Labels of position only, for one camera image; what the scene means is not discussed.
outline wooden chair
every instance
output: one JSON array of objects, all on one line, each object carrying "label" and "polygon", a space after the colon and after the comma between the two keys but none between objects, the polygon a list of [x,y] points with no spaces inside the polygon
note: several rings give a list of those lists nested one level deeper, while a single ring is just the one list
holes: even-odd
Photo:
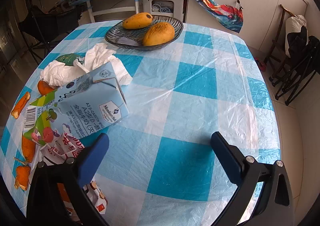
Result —
[{"label": "wooden chair", "polygon": [[[280,77],[278,76],[278,73],[283,69],[285,73],[287,73],[287,70],[285,69],[285,65],[289,65],[291,67],[291,61],[290,58],[286,56],[285,54],[285,49],[282,45],[280,45],[278,43],[278,39],[279,39],[279,35],[280,35],[280,31],[284,22],[284,15],[287,12],[291,17],[297,17],[295,14],[293,14],[291,11],[287,10],[286,8],[284,8],[281,4],[279,5],[280,8],[282,8],[282,15],[281,15],[281,20],[280,20],[280,24],[279,24],[279,28],[278,28],[278,32],[276,34],[276,37],[274,40],[272,40],[272,46],[267,54],[267,56],[264,59],[264,63],[267,64],[267,62],[270,63],[270,66],[273,70],[273,74],[271,75],[271,77],[269,77],[269,80],[272,82],[274,78],[280,79]],[[277,48],[281,53],[283,53],[284,55],[284,59],[280,60],[279,58],[275,57],[272,55],[273,50]],[[275,67],[273,62],[271,61],[271,59],[277,61],[279,63],[278,67]]]}]

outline tile floor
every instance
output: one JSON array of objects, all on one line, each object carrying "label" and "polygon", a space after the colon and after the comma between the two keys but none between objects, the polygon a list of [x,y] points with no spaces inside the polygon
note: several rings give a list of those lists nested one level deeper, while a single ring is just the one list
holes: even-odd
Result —
[{"label": "tile floor", "polygon": [[[261,52],[253,48],[249,49],[254,56],[263,59]],[[7,67],[6,74],[0,78],[2,86],[0,90],[0,126],[5,126],[17,96],[32,72],[36,69],[36,66],[34,59],[27,52],[21,58],[17,57],[12,66]],[[262,76],[269,90],[275,110],[281,144],[281,159],[284,161],[287,169],[294,198],[294,207],[296,208],[299,201],[303,171],[303,148],[300,125],[294,102],[290,106],[286,106],[283,97],[279,101],[275,100],[274,95],[277,88],[274,88],[268,79],[270,73],[270,70],[267,69],[266,72],[262,73]]]},{"label": "tile floor", "polygon": [[[249,50],[253,56],[258,57],[260,60],[264,59],[264,53],[251,47],[249,47]],[[267,89],[269,91],[276,114],[280,138],[281,159],[283,160],[288,173],[294,209],[296,209],[299,201],[303,174],[303,147],[300,125],[294,101],[290,103],[289,106],[286,106],[284,104],[284,97],[287,98],[287,95],[284,95],[279,100],[275,100],[275,94],[279,88],[279,85],[276,87],[272,86],[271,82],[269,81],[271,73],[272,70],[268,66],[267,70],[261,74],[267,85]]]}]

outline colorful fabric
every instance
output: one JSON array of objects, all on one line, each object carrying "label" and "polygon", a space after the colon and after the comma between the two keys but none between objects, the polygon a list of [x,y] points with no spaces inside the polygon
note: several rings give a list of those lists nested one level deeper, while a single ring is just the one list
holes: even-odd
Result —
[{"label": "colorful fabric", "polygon": [[240,32],[243,25],[242,10],[229,5],[218,5],[214,0],[196,0],[225,28]]},{"label": "colorful fabric", "polygon": [[[78,27],[59,43],[26,83],[30,102],[46,65],[63,54],[82,55],[119,21]],[[110,146],[95,179],[108,200],[110,225],[211,225],[232,197],[231,184],[210,147],[219,131],[229,144],[259,162],[280,158],[275,113],[266,84],[244,41],[235,35],[183,24],[180,37],[154,51],[117,48],[132,76],[122,86],[129,115],[102,132]],[[28,191],[14,188],[24,161],[21,134],[25,109],[9,117],[0,147],[0,171],[18,207],[26,212]],[[83,138],[90,145],[98,135]],[[260,185],[243,219],[257,201]]]}]

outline yellow mango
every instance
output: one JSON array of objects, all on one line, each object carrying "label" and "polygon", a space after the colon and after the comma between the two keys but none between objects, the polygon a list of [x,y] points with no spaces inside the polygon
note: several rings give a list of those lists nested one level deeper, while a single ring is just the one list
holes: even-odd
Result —
[{"label": "yellow mango", "polygon": [[149,28],[143,37],[142,44],[151,46],[171,41],[174,38],[174,28],[168,22],[159,22]]},{"label": "yellow mango", "polygon": [[149,26],[152,20],[153,17],[151,16],[151,14],[142,12],[135,14],[123,21],[122,26],[125,29],[139,29]]}]

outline crumpled tissue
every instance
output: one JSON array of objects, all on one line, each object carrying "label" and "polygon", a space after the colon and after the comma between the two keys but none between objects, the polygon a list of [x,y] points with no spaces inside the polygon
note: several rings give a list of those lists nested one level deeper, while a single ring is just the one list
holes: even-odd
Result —
[{"label": "crumpled tissue", "polygon": [[78,59],[73,62],[73,66],[66,66],[64,63],[54,60],[41,71],[40,79],[47,82],[50,86],[63,86],[99,66],[111,62],[119,84],[130,84],[132,77],[121,60],[113,55],[116,51],[107,49],[107,46],[105,43],[95,44],[85,54],[83,65]]}]

